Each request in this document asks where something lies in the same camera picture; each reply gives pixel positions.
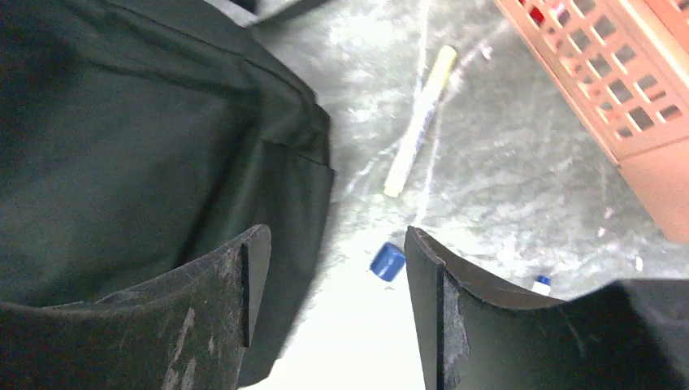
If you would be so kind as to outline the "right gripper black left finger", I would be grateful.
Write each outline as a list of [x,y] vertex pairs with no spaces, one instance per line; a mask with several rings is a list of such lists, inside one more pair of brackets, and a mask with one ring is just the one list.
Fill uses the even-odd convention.
[[1,306],[4,389],[233,389],[271,256],[254,226],[95,302]]

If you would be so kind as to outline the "black student backpack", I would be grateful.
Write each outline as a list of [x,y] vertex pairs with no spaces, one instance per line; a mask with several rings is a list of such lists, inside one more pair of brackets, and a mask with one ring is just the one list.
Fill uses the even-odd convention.
[[314,278],[330,118],[254,1],[1,4],[1,306],[95,302],[264,225],[236,387],[271,372]]

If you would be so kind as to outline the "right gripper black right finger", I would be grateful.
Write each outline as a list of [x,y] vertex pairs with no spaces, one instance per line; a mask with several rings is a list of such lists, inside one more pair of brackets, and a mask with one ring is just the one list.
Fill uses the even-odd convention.
[[571,301],[533,292],[417,227],[406,270],[428,389],[685,389],[688,282],[623,279]]

